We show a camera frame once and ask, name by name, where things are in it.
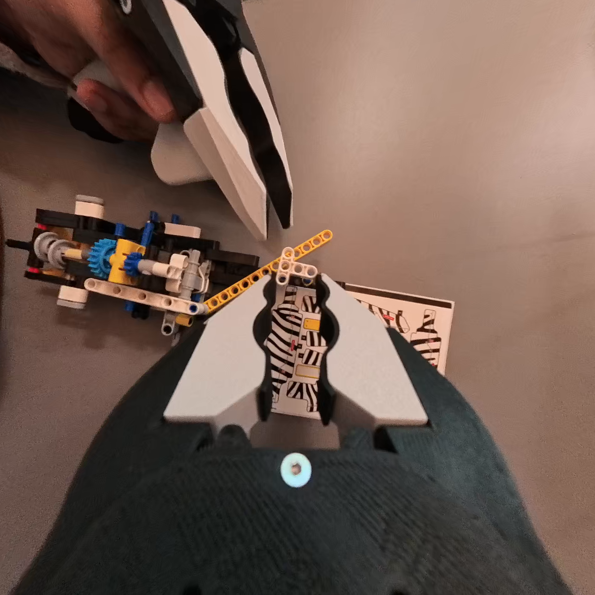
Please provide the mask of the person's left hand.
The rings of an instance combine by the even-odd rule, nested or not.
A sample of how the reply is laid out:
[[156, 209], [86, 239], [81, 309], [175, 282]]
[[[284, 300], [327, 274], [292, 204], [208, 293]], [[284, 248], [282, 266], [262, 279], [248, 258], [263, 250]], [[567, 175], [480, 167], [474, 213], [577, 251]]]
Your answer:
[[121, 92], [83, 78], [71, 87], [70, 115], [94, 138], [152, 143], [160, 124], [177, 120], [149, 54], [121, 22], [112, 1], [1, 1], [1, 43], [16, 57], [71, 83], [99, 60]]

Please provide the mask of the yellow lego beam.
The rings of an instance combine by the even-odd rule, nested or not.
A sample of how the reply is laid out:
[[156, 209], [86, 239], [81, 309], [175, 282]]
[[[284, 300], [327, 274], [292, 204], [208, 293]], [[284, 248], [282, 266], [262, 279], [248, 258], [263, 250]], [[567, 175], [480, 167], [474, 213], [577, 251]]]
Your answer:
[[325, 229], [310, 239], [301, 242], [296, 247], [285, 247], [281, 251], [281, 255], [273, 261], [257, 269], [256, 272], [250, 273], [240, 281], [235, 282], [226, 289], [220, 291], [215, 296], [207, 299], [202, 309], [202, 315], [212, 315], [220, 310], [227, 303], [233, 301], [236, 297], [245, 293], [251, 286], [253, 286], [260, 279], [272, 275], [273, 273], [286, 272], [281, 268], [281, 260], [286, 259], [298, 262], [312, 252], [320, 249], [322, 246], [328, 244], [333, 238], [333, 233], [329, 229]]

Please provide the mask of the lego vehicle chassis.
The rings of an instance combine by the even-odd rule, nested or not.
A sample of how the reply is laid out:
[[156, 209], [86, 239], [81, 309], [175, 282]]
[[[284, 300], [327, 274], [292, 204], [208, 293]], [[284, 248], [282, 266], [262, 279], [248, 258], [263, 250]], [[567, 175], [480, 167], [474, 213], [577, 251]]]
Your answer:
[[259, 257], [220, 248], [180, 216], [151, 211], [140, 227], [105, 218], [100, 197], [77, 195], [73, 212], [37, 209], [24, 276], [59, 288], [56, 303], [85, 309], [90, 294], [122, 301], [132, 318], [162, 313], [161, 333], [178, 338], [206, 316], [207, 299], [259, 269]]

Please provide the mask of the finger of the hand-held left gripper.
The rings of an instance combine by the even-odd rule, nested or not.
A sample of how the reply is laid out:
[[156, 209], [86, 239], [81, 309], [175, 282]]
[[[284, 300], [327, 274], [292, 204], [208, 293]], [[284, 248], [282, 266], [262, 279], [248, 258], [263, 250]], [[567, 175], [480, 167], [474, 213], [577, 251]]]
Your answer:
[[183, 129], [228, 202], [257, 240], [267, 238], [267, 192], [231, 107], [227, 77], [211, 39], [178, 1], [164, 1], [188, 65], [184, 77], [202, 106]]
[[253, 159], [264, 182], [265, 194], [281, 227], [293, 225], [293, 182], [277, 113], [255, 56], [238, 52], [238, 86], [242, 115]]

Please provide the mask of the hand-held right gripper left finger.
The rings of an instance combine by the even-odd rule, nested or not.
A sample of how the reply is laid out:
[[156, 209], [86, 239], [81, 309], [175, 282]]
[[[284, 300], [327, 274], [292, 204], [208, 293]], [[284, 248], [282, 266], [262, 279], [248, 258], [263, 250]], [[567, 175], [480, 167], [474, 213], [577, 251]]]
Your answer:
[[165, 420], [257, 423], [265, 353], [253, 328], [257, 315], [268, 308], [264, 291], [271, 282], [266, 275], [208, 320], [165, 408]]

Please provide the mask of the white lego T connector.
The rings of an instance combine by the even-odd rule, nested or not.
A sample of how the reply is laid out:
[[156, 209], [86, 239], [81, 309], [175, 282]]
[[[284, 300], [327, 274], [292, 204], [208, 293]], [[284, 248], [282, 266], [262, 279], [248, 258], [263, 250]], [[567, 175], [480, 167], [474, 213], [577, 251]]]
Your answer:
[[305, 249], [285, 247], [276, 264], [275, 281], [278, 286], [287, 286], [291, 278], [301, 279], [304, 286], [310, 286], [318, 276], [318, 269], [309, 264], [302, 264], [299, 259], [310, 251], [311, 246]]

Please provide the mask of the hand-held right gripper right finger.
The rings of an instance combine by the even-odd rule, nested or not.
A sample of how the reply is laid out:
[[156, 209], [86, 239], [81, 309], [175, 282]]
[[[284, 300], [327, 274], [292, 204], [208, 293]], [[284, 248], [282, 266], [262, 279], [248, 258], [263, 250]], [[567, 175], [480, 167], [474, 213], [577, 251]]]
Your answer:
[[323, 425], [420, 427], [427, 413], [383, 323], [327, 274], [317, 276], [318, 412]]

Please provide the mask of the zebra striped sticker sheet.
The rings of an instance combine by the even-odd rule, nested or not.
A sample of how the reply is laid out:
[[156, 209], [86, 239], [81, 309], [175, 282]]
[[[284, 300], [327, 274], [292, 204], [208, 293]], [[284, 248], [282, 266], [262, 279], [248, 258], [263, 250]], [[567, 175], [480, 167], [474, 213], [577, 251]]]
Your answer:
[[[445, 373], [453, 301], [339, 282], [387, 328], [397, 331], [441, 374]], [[278, 287], [272, 309], [272, 412], [319, 418], [318, 379], [326, 342], [314, 286], [295, 280]]]

